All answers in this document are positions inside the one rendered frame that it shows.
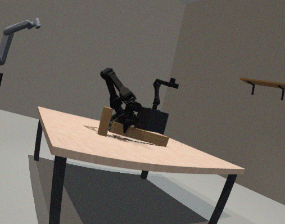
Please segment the brown wooden post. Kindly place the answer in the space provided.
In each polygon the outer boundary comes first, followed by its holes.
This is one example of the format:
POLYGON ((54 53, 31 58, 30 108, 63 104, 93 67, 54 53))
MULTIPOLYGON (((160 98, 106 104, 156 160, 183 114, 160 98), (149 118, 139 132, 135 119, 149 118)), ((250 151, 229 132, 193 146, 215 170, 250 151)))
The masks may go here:
POLYGON ((111 116, 112 116, 113 109, 110 107, 103 107, 103 112, 101 116, 101 120, 99 123, 98 133, 100 136, 107 137, 108 127, 110 124, 111 116))

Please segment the light brown wooden board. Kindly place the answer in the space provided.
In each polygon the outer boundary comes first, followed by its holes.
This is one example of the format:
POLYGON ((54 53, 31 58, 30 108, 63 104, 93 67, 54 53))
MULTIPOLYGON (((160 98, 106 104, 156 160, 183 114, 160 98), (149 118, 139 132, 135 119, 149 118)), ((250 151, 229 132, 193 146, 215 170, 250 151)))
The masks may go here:
POLYGON ((111 125, 108 127, 108 131, 125 137, 130 137, 136 140, 149 142, 159 146, 167 146, 169 137, 158 135, 152 132, 144 131, 142 129, 134 128, 129 126, 126 133, 123 133, 123 124, 117 122, 110 122, 111 125))

